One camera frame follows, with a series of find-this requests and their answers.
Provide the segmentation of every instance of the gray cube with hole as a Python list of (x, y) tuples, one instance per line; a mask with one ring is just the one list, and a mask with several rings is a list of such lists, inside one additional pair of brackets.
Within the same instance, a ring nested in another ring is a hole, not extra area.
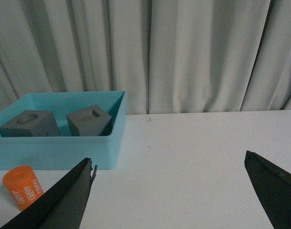
[(0, 127), (3, 137), (59, 136), (52, 111), (25, 110)]
[(106, 136), (113, 129), (112, 117), (94, 105), (66, 115), (72, 136)]

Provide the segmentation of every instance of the printed number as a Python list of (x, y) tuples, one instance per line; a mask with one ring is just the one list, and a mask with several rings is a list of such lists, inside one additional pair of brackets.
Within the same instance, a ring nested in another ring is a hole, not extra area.
[(41, 193), (41, 186), (39, 185), (39, 183), (37, 183), (37, 179), (33, 180), (33, 185), (35, 187), (35, 190), (38, 194)]
[(13, 197), (16, 199), (16, 201), (17, 201), (19, 204), (23, 204), (23, 203), (25, 203), (25, 200), (23, 199), (23, 197), (20, 195), (19, 192), (17, 192), (17, 191), (12, 191), (12, 195), (13, 195)]
[(27, 195), (28, 200), (34, 200), (35, 198), (35, 194), (33, 192), (33, 190), (31, 189), (31, 186), (29, 187), (25, 187), (25, 194)]

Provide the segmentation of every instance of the white curtain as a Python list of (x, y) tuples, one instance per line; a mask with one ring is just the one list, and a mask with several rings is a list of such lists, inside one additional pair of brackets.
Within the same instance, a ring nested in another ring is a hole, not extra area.
[(0, 0), (0, 111), (127, 91), (127, 113), (291, 109), (291, 0)]

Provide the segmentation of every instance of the orange can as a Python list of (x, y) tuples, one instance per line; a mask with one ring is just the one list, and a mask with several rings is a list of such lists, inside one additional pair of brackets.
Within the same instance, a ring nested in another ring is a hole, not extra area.
[(2, 182), (21, 211), (44, 193), (31, 166), (18, 166), (11, 169), (4, 175)]

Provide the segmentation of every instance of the white tabletop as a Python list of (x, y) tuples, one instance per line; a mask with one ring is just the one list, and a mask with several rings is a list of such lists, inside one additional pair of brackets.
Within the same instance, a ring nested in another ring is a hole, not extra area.
[[(246, 150), (291, 173), (291, 111), (128, 115), (116, 168), (98, 170), (80, 228), (272, 229)], [(35, 174), (47, 190), (67, 172)], [(5, 173), (0, 227), (20, 212)]]

